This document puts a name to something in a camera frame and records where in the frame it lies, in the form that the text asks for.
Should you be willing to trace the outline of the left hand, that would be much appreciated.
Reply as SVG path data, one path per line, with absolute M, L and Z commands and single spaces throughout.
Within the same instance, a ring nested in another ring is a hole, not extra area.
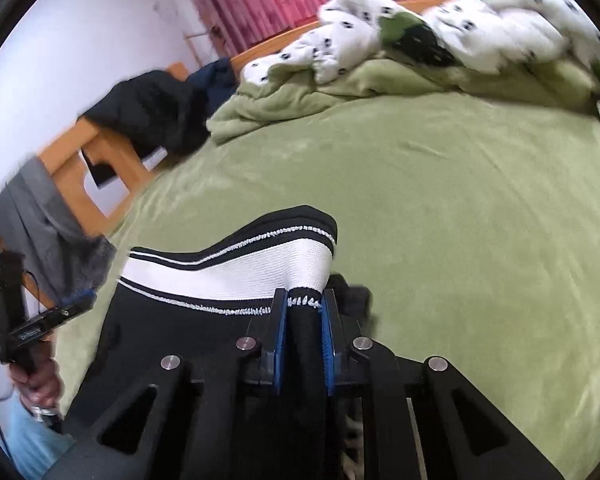
M 20 401 L 30 412 L 34 408 L 54 410 L 62 395 L 64 385 L 54 359 L 54 346 L 50 341 L 39 341 L 32 348 L 35 371 L 27 374 L 17 364 L 9 365 L 9 376 L 20 395 Z

